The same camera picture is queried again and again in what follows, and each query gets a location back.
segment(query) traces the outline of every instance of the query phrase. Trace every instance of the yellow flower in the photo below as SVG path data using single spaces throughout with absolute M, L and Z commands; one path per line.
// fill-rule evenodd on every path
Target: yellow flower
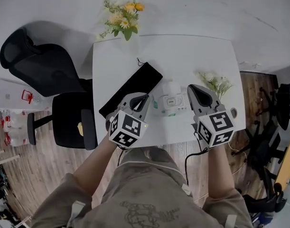
M 137 11 L 143 11 L 145 8 L 145 5 L 141 4 L 140 2 L 138 2 L 137 4 L 135 4 L 135 9 Z
M 124 8 L 126 11 L 134 10 L 135 8 L 134 6 L 135 6 L 134 3 L 127 3 Z
M 129 27 L 129 23 L 128 23 L 128 21 L 127 21 L 126 18 L 123 18 L 123 19 L 122 19 L 121 27 L 123 27 L 124 29 L 126 29 L 126 28 Z

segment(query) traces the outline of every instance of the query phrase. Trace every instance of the white table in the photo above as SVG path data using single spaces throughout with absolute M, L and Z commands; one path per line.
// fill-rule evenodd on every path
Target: white table
M 136 57 L 148 61 L 163 79 L 154 90 L 169 80 L 179 82 L 182 91 L 189 84 L 203 85 L 196 72 L 215 71 L 227 77 L 234 86 L 222 97 L 227 110 L 237 109 L 236 130 L 245 128 L 245 107 L 242 82 L 234 49 L 228 40 L 179 35 L 139 37 L 140 51 L 132 55 L 121 49 L 122 39 L 94 43 L 93 49 L 93 96 L 96 133 L 98 142 L 106 135 L 105 118 L 99 109 L 139 69 Z M 150 79 L 143 79 L 145 84 Z M 150 104 L 145 122 L 149 124 L 145 135 L 132 147 L 171 144 L 195 140 L 191 126 L 194 113 L 188 109 L 173 117 L 153 115 Z

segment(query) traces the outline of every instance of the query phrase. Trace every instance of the black office chair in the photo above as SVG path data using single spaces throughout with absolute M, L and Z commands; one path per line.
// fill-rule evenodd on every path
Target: black office chair
M 0 50 L 0 63 L 43 96 L 57 95 L 52 115 L 34 121 L 28 115 L 28 137 L 36 145 L 35 129 L 52 120 L 57 145 L 94 149 L 97 146 L 92 81 L 80 79 L 67 51 L 59 45 L 34 46 L 25 28 L 13 32 Z M 82 122 L 84 136 L 78 131 Z
M 35 129 L 52 121 L 55 142 L 59 146 L 92 150 L 97 146 L 93 96 L 91 93 L 63 93 L 54 97 L 52 115 L 35 121 L 34 113 L 28 115 L 28 137 L 36 145 Z M 82 123 L 84 136 L 79 133 Z
M 287 130 L 290 120 L 290 84 L 281 84 L 278 92 L 270 92 L 271 99 L 262 87 L 260 91 L 264 93 L 268 101 L 268 107 L 262 111 L 258 111 L 256 116 L 269 112 L 269 119 L 271 119 L 272 116 L 276 116 L 279 125 L 284 130 Z
M 243 195 L 248 212 L 280 212 L 287 201 L 283 198 L 284 193 L 281 184 L 275 183 L 272 186 L 270 172 L 265 167 L 256 166 L 253 169 L 258 172 L 260 179 L 263 180 L 267 195 L 264 199 L 254 199 L 249 195 Z
M 0 63 L 45 97 L 92 91 L 91 82 L 78 77 L 64 48 L 55 44 L 35 46 L 24 27 L 14 31 L 3 43 Z
M 249 166 L 256 165 L 267 165 L 271 158 L 278 158 L 278 163 L 280 164 L 284 159 L 287 148 L 284 151 L 278 150 L 281 138 L 278 134 L 278 126 L 276 126 L 273 120 L 270 120 L 261 134 L 259 134 L 260 122 L 254 122 L 257 127 L 254 136 L 251 135 L 248 129 L 245 129 L 248 137 L 249 143 L 244 148 L 238 152 L 232 152 L 231 155 L 235 156 L 245 152 L 250 149 L 247 156 L 247 164 Z

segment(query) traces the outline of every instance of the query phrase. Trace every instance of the chair wheel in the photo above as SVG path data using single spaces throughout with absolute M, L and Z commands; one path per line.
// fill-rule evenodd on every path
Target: chair wheel
M 275 192 L 282 192 L 282 185 L 277 182 L 274 184 L 273 189 Z

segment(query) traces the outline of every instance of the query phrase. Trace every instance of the yellow board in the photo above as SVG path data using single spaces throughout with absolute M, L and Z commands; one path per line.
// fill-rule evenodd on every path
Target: yellow board
M 282 166 L 276 179 L 276 182 L 282 185 L 283 190 L 286 188 L 289 181 L 290 181 L 290 145 L 286 151 Z

